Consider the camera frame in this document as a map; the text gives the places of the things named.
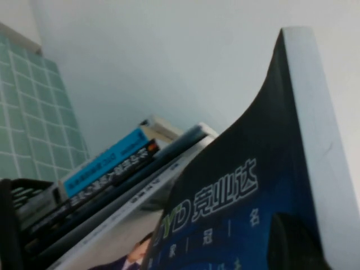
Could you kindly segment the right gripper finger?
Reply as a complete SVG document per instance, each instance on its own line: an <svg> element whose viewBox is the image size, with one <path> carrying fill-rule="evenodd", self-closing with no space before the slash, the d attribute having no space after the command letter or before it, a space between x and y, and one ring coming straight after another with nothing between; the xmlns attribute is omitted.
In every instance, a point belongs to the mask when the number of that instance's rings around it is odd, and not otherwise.
<svg viewBox="0 0 360 270"><path fill-rule="evenodd" d="M272 216L267 264L269 269L330 269L302 221L286 213Z"/></svg>

